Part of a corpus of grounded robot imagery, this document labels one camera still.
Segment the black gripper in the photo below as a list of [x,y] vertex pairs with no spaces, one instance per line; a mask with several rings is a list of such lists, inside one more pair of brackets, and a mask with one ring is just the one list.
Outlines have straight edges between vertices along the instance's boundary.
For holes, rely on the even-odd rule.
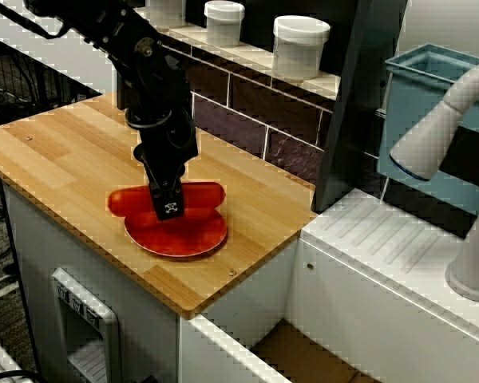
[[[156,217],[160,221],[181,217],[184,214],[181,181],[188,182],[188,165],[184,163],[198,155],[196,127],[190,109],[183,106],[165,116],[143,119],[127,109],[125,120],[139,133],[140,143],[133,149],[133,155],[144,162]],[[175,166],[153,165],[165,163]]]

